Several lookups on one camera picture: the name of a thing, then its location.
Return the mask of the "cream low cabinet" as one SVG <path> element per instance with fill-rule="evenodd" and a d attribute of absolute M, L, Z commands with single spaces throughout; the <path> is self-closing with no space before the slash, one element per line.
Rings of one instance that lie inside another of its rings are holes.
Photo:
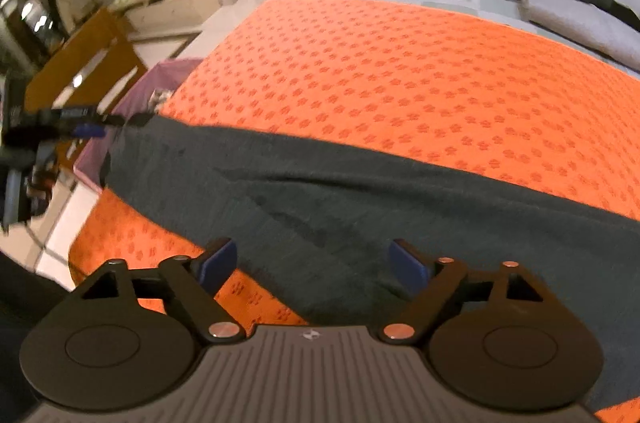
<path fill-rule="evenodd" d="M 220 0 L 114 0 L 108 11 L 122 16 L 135 33 L 199 30 Z"/>

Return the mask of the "orange floral table mat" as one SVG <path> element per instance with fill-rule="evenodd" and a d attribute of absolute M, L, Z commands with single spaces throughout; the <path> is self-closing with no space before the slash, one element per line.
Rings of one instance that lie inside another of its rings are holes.
<path fill-rule="evenodd" d="M 270 0 L 189 75 L 159 116 L 462 170 L 639 224 L 638 80 L 475 16 L 379 0 Z M 72 245 L 70 268 L 80 282 L 107 259 L 146 268 L 204 247 L 105 188 Z M 318 325 L 240 266 L 217 301 L 247 329 Z M 634 422 L 639 394 L 590 409 L 605 422 Z"/>

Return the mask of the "wooden chair by basket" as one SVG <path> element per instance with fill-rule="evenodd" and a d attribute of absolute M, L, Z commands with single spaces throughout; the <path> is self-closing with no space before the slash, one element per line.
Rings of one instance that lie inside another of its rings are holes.
<path fill-rule="evenodd" d="M 27 85 L 25 109 L 95 105 L 110 113 L 147 71 L 116 16 L 101 8 Z"/>

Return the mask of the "dark grey sweatpants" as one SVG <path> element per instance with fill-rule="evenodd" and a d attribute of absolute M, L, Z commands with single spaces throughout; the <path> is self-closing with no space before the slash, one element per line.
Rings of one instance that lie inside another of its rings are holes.
<path fill-rule="evenodd" d="M 517 261 L 597 336 L 602 409 L 639 394 L 639 224 L 606 210 L 381 152 L 153 116 L 116 135 L 108 190 L 204 245 L 233 240 L 239 266 L 305 320 L 378 323 L 408 295 L 390 242 L 477 269 Z"/>

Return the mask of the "light grey folded garment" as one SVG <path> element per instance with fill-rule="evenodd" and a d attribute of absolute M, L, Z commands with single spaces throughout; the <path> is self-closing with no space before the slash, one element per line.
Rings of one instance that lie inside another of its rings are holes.
<path fill-rule="evenodd" d="M 639 71 L 639 32 L 595 5 L 579 0 L 521 0 L 529 22 Z"/>

